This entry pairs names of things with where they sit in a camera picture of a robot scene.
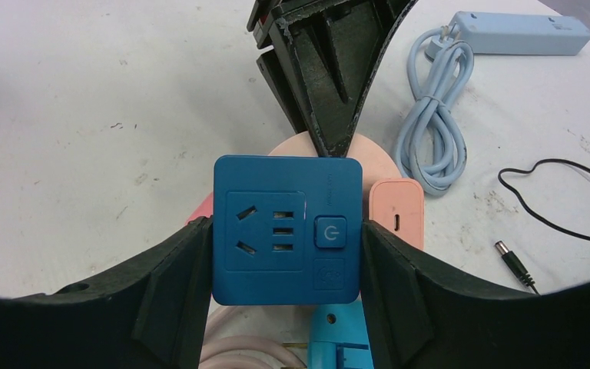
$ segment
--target white table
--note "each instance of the white table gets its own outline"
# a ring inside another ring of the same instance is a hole
[[[255,59],[253,2],[0,1],[0,296],[52,293],[182,226],[221,155],[292,135]],[[459,10],[554,14],[535,0],[420,0],[396,33],[358,132],[390,151],[413,100],[404,61]],[[420,73],[428,70],[420,62]],[[520,288],[503,239],[541,292],[590,280],[590,244],[528,216],[499,169],[547,157],[590,166],[590,42],[574,58],[478,56],[453,114],[465,174],[426,201],[426,251]],[[590,234],[590,183],[571,169],[512,180],[531,206]],[[219,335],[305,341],[310,309],[241,309]]]

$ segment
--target coiled cable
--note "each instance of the coiled cable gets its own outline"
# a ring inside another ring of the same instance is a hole
[[[417,77],[416,56],[427,39],[438,35],[437,52],[429,77],[422,86]],[[403,121],[396,139],[394,161],[405,177],[417,180],[427,194],[444,195],[464,172],[467,147],[450,108],[474,69],[472,48],[459,40],[456,26],[432,29],[413,43],[406,72],[416,103]],[[433,163],[420,162],[419,150],[425,130],[433,137]]]

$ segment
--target pink object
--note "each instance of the pink object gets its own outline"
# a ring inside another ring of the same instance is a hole
[[[424,249],[424,190],[409,178],[383,179],[370,191],[369,219]]]
[[[268,155],[315,157],[317,153],[308,132],[302,132],[279,144]],[[363,135],[354,135],[347,157],[356,159],[363,167],[363,202],[365,205],[367,205],[370,196],[370,189],[378,180],[401,178],[399,169],[390,156],[374,141]],[[210,217],[213,213],[214,195],[209,194],[191,214],[187,223],[198,217]]]

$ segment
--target electrical outlet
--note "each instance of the electrical outlet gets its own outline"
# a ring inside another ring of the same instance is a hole
[[[342,304],[358,295],[360,164],[224,156],[214,167],[214,299]]]

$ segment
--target black plastic bracket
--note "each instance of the black plastic bracket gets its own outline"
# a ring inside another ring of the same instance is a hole
[[[493,284],[363,226],[374,367],[590,367],[590,283],[546,296]]]
[[[0,298],[0,367],[196,368],[211,293],[211,222],[56,294]]]
[[[257,64],[295,132],[344,157],[389,40],[416,0],[258,0]]]

